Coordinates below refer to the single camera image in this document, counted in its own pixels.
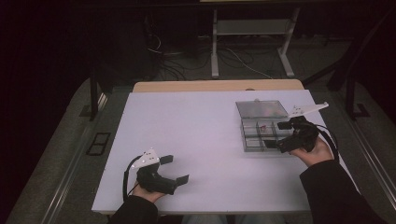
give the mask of hand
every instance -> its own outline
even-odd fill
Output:
[[[291,151],[290,154],[300,158],[308,167],[321,161],[333,160],[329,146],[319,137],[312,151],[307,152],[303,148],[297,148]]]
[[[136,187],[132,191],[132,194],[134,196],[144,198],[152,203],[155,203],[158,199],[165,195],[164,193],[160,192],[148,192],[145,189],[142,189],[137,181],[134,183],[134,185]]]

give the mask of white table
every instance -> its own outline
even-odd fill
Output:
[[[315,103],[305,90],[132,92],[92,210],[115,213],[122,205],[123,172],[150,148],[160,157],[175,157],[160,166],[160,175],[172,179],[190,175],[189,183],[178,187],[175,195],[157,202],[160,214],[309,210],[299,179],[306,169],[302,161],[288,154],[244,152],[235,102],[255,99],[279,100],[287,111]],[[324,125],[319,112],[306,118]],[[134,181],[131,170],[129,189]]]

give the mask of black sleeve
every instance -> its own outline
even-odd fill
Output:
[[[357,192],[347,172],[336,161],[312,165],[300,178],[314,223],[386,223]]]
[[[154,203],[131,195],[111,217],[108,224],[155,224],[158,209]]]

